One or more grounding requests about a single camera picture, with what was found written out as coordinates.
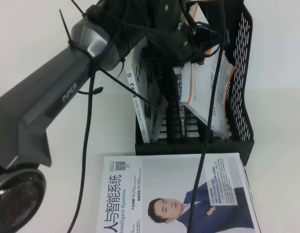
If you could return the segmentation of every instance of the book title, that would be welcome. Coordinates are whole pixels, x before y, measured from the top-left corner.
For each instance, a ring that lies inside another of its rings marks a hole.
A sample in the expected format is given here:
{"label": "book title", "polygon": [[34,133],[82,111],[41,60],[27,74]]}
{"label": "book title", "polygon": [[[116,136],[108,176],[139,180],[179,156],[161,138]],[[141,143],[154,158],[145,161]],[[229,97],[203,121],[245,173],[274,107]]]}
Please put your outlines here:
{"label": "book title", "polygon": [[115,233],[124,233],[126,190],[121,190],[121,175],[108,178],[108,192],[106,197],[106,225],[105,229],[113,230]]}

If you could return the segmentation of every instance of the black wire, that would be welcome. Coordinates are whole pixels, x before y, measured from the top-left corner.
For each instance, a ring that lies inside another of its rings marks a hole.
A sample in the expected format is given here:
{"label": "black wire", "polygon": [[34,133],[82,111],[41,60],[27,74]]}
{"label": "black wire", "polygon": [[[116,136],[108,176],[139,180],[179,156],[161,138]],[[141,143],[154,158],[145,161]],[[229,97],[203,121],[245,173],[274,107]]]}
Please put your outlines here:
{"label": "black wire", "polygon": [[185,18],[187,19],[188,23],[191,25],[191,26],[194,26],[195,25],[195,21],[192,17],[192,15],[190,15],[190,13],[185,9],[185,4],[181,4],[181,0],[179,0],[179,4],[181,6],[181,11],[183,13],[183,15],[185,16]]}
{"label": "black wire", "polygon": [[[93,90],[92,94],[97,95],[103,91],[103,87],[98,87]],[[84,92],[84,91],[78,91],[77,93],[82,94],[82,95],[89,95],[89,92]]]}
{"label": "black wire", "polygon": [[120,75],[122,74],[122,72],[124,70],[124,66],[125,66],[125,58],[122,60],[122,69],[121,69],[119,75],[116,77],[116,79],[119,79]]}
{"label": "black wire", "polygon": [[[110,14],[109,12],[106,12],[106,15],[109,16],[112,20],[120,23],[120,24],[123,24],[125,26],[128,26],[128,27],[133,27],[133,28],[138,28],[138,29],[141,29],[141,30],[145,30],[147,32],[153,32],[153,33],[160,33],[160,34],[168,34],[167,31],[163,31],[163,30],[158,30],[158,29],[152,29],[152,28],[147,28],[147,27],[144,27],[144,26],[140,26],[140,25],[137,25],[137,24],[132,24],[132,23],[123,23],[121,22],[119,19],[117,19],[115,16],[113,16],[112,14]],[[212,33],[216,34],[219,38],[220,38],[220,31],[217,30],[215,27],[212,27],[211,25],[207,24],[207,23],[202,23],[202,22],[195,22],[194,19],[192,18],[192,16],[190,15],[190,25],[193,25],[194,27],[200,27],[200,28],[203,28],[203,29],[206,29],[206,30],[209,30],[211,31]],[[195,52],[197,54],[199,54],[199,56],[202,56],[202,57],[211,57],[211,56],[214,56],[220,49],[220,47],[218,47],[215,52],[211,53],[211,54],[205,54],[203,53],[202,51],[200,51],[197,47],[196,47],[196,44],[194,43],[193,40],[191,40],[191,45],[193,47],[193,49],[195,49]],[[176,60],[166,60],[166,59],[157,59],[157,60],[160,60],[160,61],[165,61],[165,62],[169,62],[169,63],[186,63],[190,60],[192,60],[193,57],[190,57],[184,61],[176,61]]]}
{"label": "black wire", "polygon": [[148,101],[147,99],[145,99],[143,96],[139,95],[137,92],[131,90],[128,86],[126,86],[124,83],[122,83],[121,81],[117,80],[114,76],[112,76],[111,74],[109,74],[108,72],[106,72],[104,69],[100,68],[100,71],[103,72],[105,75],[107,75],[110,79],[112,79],[114,82],[116,82],[117,84],[121,85],[123,88],[125,88],[127,91],[129,91],[130,93],[134,94],[135,96],[137,96],[139,99],[143,100],[144,102],[146,102],[147,104],[149,104],[151,107],[155,108],[156,110],[160,111],[161,110],[155,106],[154,104],[152,104],[150,101]]}
{"label": "black wire", "polygon": [[220,18],[221,18],[221,34],[222,34],[221,35],[221,40],[220,40],[220,52],[219,52],[217,68],[216,68],[216,72],[215,72],[215,76],[214,76],[214,80],[213,80],[212,96],[211,96],[211,102],[210,102],[210,107],[209,107],[209,115],[208,115],[208,123],[207,123],[204,147],[203,147],[203,150],[202,150],[202,155],[201,155],[201,158],[200,158],[198,171],[197,171],[197,175],[196,175],[196,179],[195,179],[195,183],[194,183],[193,197],[192,197],[191,206],[190,206],[189,226],[188,226],[187,233],[192,232],[193,216],[194,216],[194,204],[195,204],[195,200],[196,200],[197,188],[198,188],[200,176],[201,176],[201,173],[202,173],[202,168],[203,168],[203,165],[204,165],[205,155],[206,155],[206,152],[207,152],[208,143],[209,143],[210,134],[211,134],[214,97],[215,97],[215,91],[216,91],[216,86],[217,86],[217,81],[218,81],[218,76],[219,76],[219,71],[220,71],[221,60],[222,60],[222,56],[223,56],[224,44],[225,44],[226,21],[225,21],[225,11],[224,11],[223,0],[219,0],[219,3],[220,3],[219,6],[220,6]]}
{"label": "black wire", "polygon": [[[131,7],[131,2],[132,0],[126,0],[126,7],[124,9],[124,13],[122,16],[122,22],[125,24],[129,15],[130,7]],[[93,92],[93,84],[94,84],[94,78],[95,78],[95,73],[97,71],[97,68],[99,68],[99,64],[101,63],[102,59],[104,59],[105,55],[109,52],[109,50],[112,48],[114,45],[115,41],[118,39],[120,33],[123,30],[123,24],[119,24],[119,26],[116,28],[114,34],[112,35],[112,38],[108,42],[107,46],[103,49],[101,54],[99,55],[98,59],[94,61],[92,59],[92,74],[90,78],[90,84],[89,84],[89,95],[88,95],[88,116],[87,116],[87,123],[86,123],[86,131],[85,131],[85,137],[84,137],[84,145],[83,145],[83,158],[82,158],[82,175],[81,175],[81,185],[80,185],[80,192],[79,192],[79,197],[78,197],[78,202],[77,202],[77,207],[75,210],[75,214],[73,217],[73,220],[71,222],[71,225],[69,227],[68,233],[71,233],[76,219],[78,217],[80,208],[81,208],[81,203],[82,203],[82,197],[83,197],[83,192],[84,192],[84,184],[85,184],[85,173],[86,173],[86,153],[87,153],[87,145],[88,145],[88,137],[89,137],[89,130],[90,130],[90,120],[91,120],[91,109],[92,109],[92,92]]]}
{"label": "black wire", "polygon": [[86,16],[86,13],[84,13],[82,11],[82,9],[79,7],[79,5],[77,5],[77,3],[74,1],[74,0],[71,0],[72,3],[74,4],[74,6],[79,10],[79,12],[81,12],[82,16],[85,17]]}
{"label": "black wire", "polygon": [[72,223],[71,223],[71,225],[69,227],[68,233],[70,233],[72,231],[72,229],[74,227],[74,224],[76,222],[79,210],[81,208],[82,197],[83,197],[83,192],[84,192],[87,145],[88,145],[88,138],[89,138],[89,131],[90,131],[90,123],[91,123],[92,97],[93,97],[92,92],[93,92],[93,86],[94,86],[95,76],[96,76],[95,74],[96,74],[96,70],[92,69],[92,74],[91,74],[90,84],[89,84],[87,122],[86,122],[86,130],[85,130],[84,145],[83,145],[82,174],[81,174],[80,193],[79,193],[79,197],[78,197],[78,202],[77,202],[77,207],[76,207],[75,215],[74,215]]}

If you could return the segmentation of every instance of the book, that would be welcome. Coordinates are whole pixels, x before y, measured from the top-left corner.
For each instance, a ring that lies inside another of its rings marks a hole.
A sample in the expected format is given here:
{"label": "book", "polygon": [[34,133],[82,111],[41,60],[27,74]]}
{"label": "book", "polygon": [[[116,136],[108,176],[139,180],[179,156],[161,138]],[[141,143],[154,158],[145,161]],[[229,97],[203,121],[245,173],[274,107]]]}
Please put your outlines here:
{"label": "book", "polygon": [[[186,233],[200,155],[105,157],[97,233]],[[207,154],[194,233],[260,233],[239,154]]]}
{"label": "book", "polygon": [[186,118],[186,109],[184,104],[181,102],[182,95],[182,75],[181,75],[181,67],[174,68],[175,76],[174,76],[174,87],[176,89],[176,108],[178,111],[178,119],[179,119],[179,131],[182,142],[187,141],[187,118]]}
{"label": "book", "polygon": [[157,142],[159,138],[168,101],[161,94],[152,64],[142,58],[141,51],[146,46],[147,40],[145,38],[128,54],[124,68],[129,88],[152,105],[150,106],[132,94],[143,142],[153,143]]}
{"label": "book", "polygon": [[[208,23],[198,3],[190,8],[190,14],[195,21]],[[218,46],[207,51],[209,54]],[[181,102],[207,125],[213,80],[217,68],[219,52],[214,56],[205,58],[204,64],[186,63],[182,68],[182,95]],[[235,67],[229,63],[223,54],[220,72],[217,80],[215,100],[212,113],[212,131],[223,139],[229,138],[226,122],[226,94],[228,84],[233,76]]]}

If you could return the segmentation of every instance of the man's hand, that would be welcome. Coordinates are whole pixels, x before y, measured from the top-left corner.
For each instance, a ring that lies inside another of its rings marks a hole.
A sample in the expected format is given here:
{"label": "man's hand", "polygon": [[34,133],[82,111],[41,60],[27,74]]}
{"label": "man's hand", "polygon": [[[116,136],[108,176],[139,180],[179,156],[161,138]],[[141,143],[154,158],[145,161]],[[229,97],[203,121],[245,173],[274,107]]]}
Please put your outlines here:
{"label": "man's hand", "polygon": [[207,212],[207,215],[210,216],[212,215],[212,213],[215,211],[216,207],[212,207],[208,212]]}

